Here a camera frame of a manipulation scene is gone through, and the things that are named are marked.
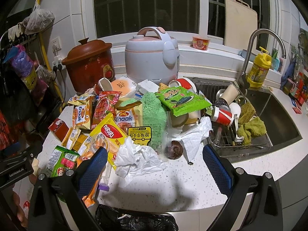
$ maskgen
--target fish illustration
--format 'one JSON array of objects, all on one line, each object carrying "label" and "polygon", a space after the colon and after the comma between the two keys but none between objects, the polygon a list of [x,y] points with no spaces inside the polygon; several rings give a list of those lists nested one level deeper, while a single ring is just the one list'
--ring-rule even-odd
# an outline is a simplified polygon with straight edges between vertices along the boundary
[{"label": "fish illustration", "polygon": [[180,89],[170,89],[164,93],[165,100],[169,100],[172,96],[177,95],[181,90]]},{"label": "fish illustration", "polygon": [[193,96],[186,96],[186,97],[182,97],[180,100],[178,100],[177,102],[175,100],[171,100],[171,103],[176,103],[176,105],[173,106],[173,108],[178,107],[181,104],[184,104],[186,102],[189,102],[193,99]]}]

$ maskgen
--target pot lid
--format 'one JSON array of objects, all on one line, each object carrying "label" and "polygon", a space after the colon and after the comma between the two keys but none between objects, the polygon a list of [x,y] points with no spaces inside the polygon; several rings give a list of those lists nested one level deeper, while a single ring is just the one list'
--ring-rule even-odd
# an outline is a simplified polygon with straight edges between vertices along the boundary
[{"label": "pot lid", "polygon": [[111,43],[105,43],[102,40],[89,41],[89,38],[82,39],[78,41],[81,45],[73,47],[70,52],[68,52],[67,57],[62,60],[63,65],[72,64],[94,55],[100,54],[111,49]]}]

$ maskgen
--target window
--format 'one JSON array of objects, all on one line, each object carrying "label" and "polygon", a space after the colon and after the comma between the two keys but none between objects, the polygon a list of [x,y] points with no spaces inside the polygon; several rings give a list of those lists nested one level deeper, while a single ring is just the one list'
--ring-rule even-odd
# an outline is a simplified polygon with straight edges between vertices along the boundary
[{"label": "window", "polygon": [[199,0],[94,0],[97,37],[138,32],[149,25],[198,33]]},{"label": "window", "polygon": [[[225,10],[224,0],[208,0],[208,34],[224,38]],[[258,28],[269,28],[270,7],[269,0],[242,0],[258,14]],[[257,40],[257,49],[259,46],[266,48],[267,34],[262,34]]]},{"label": "window", "polygon": [[[258,27],[269,28],[269,0],[243,1],[257,12]],[[138,32],[149,25],[181,32],[178,34],[208,34],[220,43],[224,38],[224,0],[94,0],[93,6],[97,38]],[[257,47],[266,48],[267,38],[266,34],[260,35]],[[190,39],[191,35],[186,34],[178,40]]]}]

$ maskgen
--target screw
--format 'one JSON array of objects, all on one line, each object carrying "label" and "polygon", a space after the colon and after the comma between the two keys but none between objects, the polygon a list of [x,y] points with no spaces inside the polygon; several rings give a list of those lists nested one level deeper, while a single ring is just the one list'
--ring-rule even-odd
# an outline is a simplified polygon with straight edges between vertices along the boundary
[{"label": "screw", "polygon": [[74,170],[69,169],[69,170],[67,170],[67,171],[65,172],[65,174],[66,174],[67,176],[72,176],[72,175],[74,174]]},{"label": "screw", "polygon": [[238,167],[235,171],[240,175],[244,174],[244,169],[242,169],[241,167]]},{"label": "screw", "polygon": [[39,176],[38,176],[38,179],[39,180],[43,180],[45,178],[45,174],[40,174]]},{"label": "screw", "polygon": [[272,178],[272,174],[271,174],[270,172],[266,172],[266,173],[265,173],[265,176],[266,176],[267,178],[269,178],[269,179]]}]

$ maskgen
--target white speckled countertop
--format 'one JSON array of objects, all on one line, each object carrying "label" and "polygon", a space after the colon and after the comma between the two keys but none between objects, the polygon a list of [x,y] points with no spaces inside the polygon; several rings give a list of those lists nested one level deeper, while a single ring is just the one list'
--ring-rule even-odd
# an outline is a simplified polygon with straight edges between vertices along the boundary
[{"label": "white speckled countertop", "polygon": [[[179,76],[208,77],[196,74],[181,74]],[[288,96],[279,89],[274,89],[273,94],[291,116],[303,139],[276,152],[233,163],[233,166],[242,167],[247,173],[255,175],[262,175],[269,171],[277,180],[308,154],[308,116],[306,115],[306,104],[302,107],[302,114],[297,115],[292,109],[292,103]],[[72,107],[66,107],[59,118],[71,126]],[[52,133],[48,134],[43,151],[38,156],[39,167],[46,167],[53,149],[60,144]],[[202,159],[202,147],[201,144],[196,158],[193,160],[194,165],[188,165],[183,156],[177,160],[169,160],[167,169],[136,176],[126,188],[118,187],[119,177],[112,170],[109,180],[110,191],[100,191],[98,202],[111,207],[153,213],[203,209],[224,204],[227,197],[219,192],[205,165]]]}]

